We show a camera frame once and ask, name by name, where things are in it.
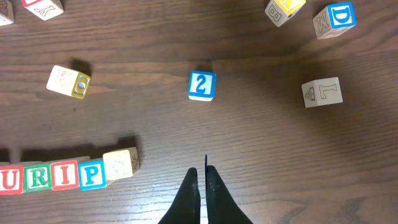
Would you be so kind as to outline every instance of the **dark brown wood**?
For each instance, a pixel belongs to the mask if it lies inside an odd number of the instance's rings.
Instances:
[[[328,1],[280,28],[252,0],[64,0],[49,21],[12,3],[0,148],[15,162],[134,139],[141,169],[103,190],[2,196],[1,223],[157,223],[190,167],[206,223],[205,154],[254,223],[398,222],[396,1],[353,0],[358,25],[327,40],[312,17]],[[81,61],[84,100],[46,90],[54,65]],[[193,69],[217,73],[212,102],[188,99]],[[328,77],[344,103],[305,109],[301,84]]]

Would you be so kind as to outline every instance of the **number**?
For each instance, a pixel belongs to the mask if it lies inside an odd number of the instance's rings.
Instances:
[[[204,88],[204,89],[202,89],[202,90],[200,90],[199,88],[200,88],[203,84],[205,84],[205,82],[206,82],[206,76],[204,76],[204,75],[199,75],[198,78],[197,78],[197,81],[199,81],[199,80],[200,80],[200,83],[199,83],[198,86],[197,86],[197,93],[205,93],[206,88]]]

